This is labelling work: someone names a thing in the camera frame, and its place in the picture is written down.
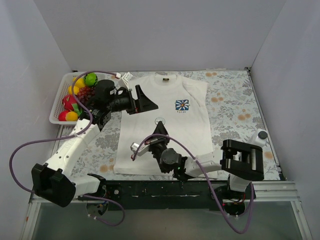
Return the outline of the round blue yellow brooch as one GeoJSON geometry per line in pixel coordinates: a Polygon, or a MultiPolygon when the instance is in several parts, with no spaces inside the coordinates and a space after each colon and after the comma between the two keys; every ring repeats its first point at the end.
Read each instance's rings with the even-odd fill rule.
{"type": "Polygon", "coordinates": [[[155,122],[156,125],[159,122],[162,122],[162,124],[164,125],[166,123],[166,120],[163,117],[157,117],[154,122],[155,122]]]}

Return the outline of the white t-shirt with flower print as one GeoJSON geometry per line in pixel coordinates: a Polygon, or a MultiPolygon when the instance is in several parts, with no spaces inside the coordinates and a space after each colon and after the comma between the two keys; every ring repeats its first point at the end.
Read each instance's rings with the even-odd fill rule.
{"type": "Polygon", "coordinates": [[[209,114],[206,107],[208,83],[181,75],[153,74],[129,81],[134,89],[139,85],[158,108],[137,114],[122,114],[115,165],[116,174],[162,176],[157,160],[151,152],[132,159],[130,147],[141,143],[151,134],[168,135],[165,147],[194,156],[213,152],[209,114]]]}

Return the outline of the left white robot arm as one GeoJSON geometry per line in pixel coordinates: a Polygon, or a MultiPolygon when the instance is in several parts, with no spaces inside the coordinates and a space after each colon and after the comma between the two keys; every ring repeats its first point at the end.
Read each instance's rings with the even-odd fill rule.
{"type": "Polygon", "coordinates": [[[88,112],[83,112],[73,131],[56,153],[44,164],[31,170],[34,193],[60,207],[66,207],[77,196],[90,194],[95,200],[106,196],[105,179],[97,174],[71,179],[72,170],[89,143],[101,132],[113,112],[139,114],[159,107],[135,86],[137,98],[125,87],[116,89],[112,80],[97,82],[94,95],[87,101],[88,112]]]}

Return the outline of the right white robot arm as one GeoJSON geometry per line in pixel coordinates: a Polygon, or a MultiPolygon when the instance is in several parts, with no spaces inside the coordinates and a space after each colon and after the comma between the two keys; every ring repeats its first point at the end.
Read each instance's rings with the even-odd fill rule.
{"type": "Polygon", "coordinates": [[[228,172],[226,192],[230,198],[237,199],[250,182],[264,180],[263,147],[267,138],[265,130],[257,129],[248,142],[226,139],[222,147],[213,152],[187,157],[168,147],[168,132],[159,122],[144,144],[156,159],[160,171],[173,173],[179,181],[220,170],[228,172]]]}

